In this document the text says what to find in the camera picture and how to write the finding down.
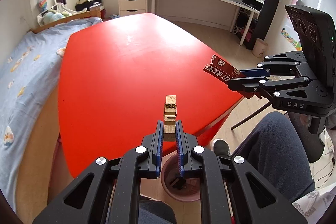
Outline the notched wooden block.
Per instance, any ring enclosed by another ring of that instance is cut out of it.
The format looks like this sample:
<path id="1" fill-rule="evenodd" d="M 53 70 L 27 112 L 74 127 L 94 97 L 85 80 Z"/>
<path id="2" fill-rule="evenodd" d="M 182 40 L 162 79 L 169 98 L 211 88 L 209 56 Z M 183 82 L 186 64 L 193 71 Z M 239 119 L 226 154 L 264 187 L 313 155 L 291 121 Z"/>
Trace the notched wooden block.
<path id="1" fill-rule="evenodd" d="M 165 100 L 163 121 L 163 140 L 175 141 L 176 117 L 177 117 L 177 96 L 168 95 Z"/>

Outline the red ISE BOX carton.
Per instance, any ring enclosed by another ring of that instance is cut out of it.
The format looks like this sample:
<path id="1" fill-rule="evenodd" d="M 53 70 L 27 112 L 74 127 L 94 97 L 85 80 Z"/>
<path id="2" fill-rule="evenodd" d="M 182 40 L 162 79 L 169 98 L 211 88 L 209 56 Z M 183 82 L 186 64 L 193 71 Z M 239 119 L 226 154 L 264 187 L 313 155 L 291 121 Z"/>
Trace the red ISE BOX carton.
<path id="1" fill-rule="evenodd" d="M 238 69 L 233 67 L 230 63 L 224 61 L 220 56 L 213 55 L 211 63 L 205 65 L 203 70 L 206 73 L 219 79 L 221 82 L 228 85 L 229 80 L 243 78 L 245 75 Z"/>

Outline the pink trash bin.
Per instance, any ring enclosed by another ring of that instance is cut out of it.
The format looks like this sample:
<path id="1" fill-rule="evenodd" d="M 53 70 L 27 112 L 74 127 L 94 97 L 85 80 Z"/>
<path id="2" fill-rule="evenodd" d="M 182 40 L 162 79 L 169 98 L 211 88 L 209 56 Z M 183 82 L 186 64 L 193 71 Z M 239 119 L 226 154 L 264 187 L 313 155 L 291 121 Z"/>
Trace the pink trash bin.
<path id="1" fill-rule="evenodd" d="M 200 200 L 198 178 L 184 178 L 179 173 L 177 153 L 171 153 L 161 170 L 161 184 L 165 192 L 179 202 Z"/>

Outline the white bucket on floor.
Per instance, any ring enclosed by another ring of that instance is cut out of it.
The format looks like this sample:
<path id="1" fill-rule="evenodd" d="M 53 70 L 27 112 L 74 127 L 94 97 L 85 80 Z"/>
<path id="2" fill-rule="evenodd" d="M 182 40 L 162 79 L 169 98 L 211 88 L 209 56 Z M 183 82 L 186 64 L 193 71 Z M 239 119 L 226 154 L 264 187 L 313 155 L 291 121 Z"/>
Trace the white bucket on floor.
<path id="1" fill-rule="evenodd" d="M 267 48 L 268 44 L 264 40 L 257 38 L 252 50 L 252 54 L 258 58 L 261 58 Z"/>

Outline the black shoe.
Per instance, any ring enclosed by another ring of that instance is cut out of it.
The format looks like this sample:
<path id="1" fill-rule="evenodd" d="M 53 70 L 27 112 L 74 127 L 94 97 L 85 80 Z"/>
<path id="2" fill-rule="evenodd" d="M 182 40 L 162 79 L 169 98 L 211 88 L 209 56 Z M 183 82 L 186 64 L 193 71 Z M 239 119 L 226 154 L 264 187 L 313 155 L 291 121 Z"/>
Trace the black shoe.
<path id="1" fill-rule="evenodd" d="M 231 156 L 229 145 L 223 139 L 215 139 L 212 143 L 212 150 L 219 157 L 229 159 Z"/>

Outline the person's leg dark trousers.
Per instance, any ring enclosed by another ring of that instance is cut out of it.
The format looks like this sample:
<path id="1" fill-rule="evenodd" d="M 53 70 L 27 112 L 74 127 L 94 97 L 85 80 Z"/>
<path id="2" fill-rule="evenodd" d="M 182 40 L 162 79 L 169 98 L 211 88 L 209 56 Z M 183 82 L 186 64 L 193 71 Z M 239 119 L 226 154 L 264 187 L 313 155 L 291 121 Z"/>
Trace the person's leg dark trousers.
<path id="1" fill-rule="evenodd" d="M 315 190 L 309 161 L 297 132 L 280 112 L 267 114 L 235 149 L 290 202 Z"/>

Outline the red table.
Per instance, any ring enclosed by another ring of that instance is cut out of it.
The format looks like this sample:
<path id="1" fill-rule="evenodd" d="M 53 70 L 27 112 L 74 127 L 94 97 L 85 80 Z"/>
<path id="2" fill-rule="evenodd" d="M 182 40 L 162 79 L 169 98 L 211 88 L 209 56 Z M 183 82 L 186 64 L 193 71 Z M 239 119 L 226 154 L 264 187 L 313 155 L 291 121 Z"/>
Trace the red table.
<path id="1" fill-rule="evenodd" d="M 215 52 L 152 13 L 125 16 L 70 36 L 59 80 L 59 124 L 70 174 L 100 156 L 141 144 L 177 98 L 183 129 L 206 145 L 242 100 L 204 71 Z"/>

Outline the white desk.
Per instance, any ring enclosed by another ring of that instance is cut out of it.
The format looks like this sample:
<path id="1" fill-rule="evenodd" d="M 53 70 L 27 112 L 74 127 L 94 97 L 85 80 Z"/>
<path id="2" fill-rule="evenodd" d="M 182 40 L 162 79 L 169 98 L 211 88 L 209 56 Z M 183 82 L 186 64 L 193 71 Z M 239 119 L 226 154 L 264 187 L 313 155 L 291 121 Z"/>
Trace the white desk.
<path id="1" fill-rule="evenodd" d="M 259 11 L 241 0 L 149 0 L 150 12 L 167 20 L 201 24 L 232 32 L 241 10 L 249 13 L 240 45 Z"/>

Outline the bed with blue sheet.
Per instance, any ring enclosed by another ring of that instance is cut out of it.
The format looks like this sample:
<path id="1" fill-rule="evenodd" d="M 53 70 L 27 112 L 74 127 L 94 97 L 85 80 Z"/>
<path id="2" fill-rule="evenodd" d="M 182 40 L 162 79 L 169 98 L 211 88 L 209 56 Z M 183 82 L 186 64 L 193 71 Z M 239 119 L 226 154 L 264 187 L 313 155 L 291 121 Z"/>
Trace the bed with blue sheet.
<path id="1" fill-rule="evenodd" d="M 13 210 L 19 165 L 34 124 L 60 77 L 62 50 L 72 34 L 101 23 L 75 19 L 28 32 L 1 67 L 1 191 Z"/>

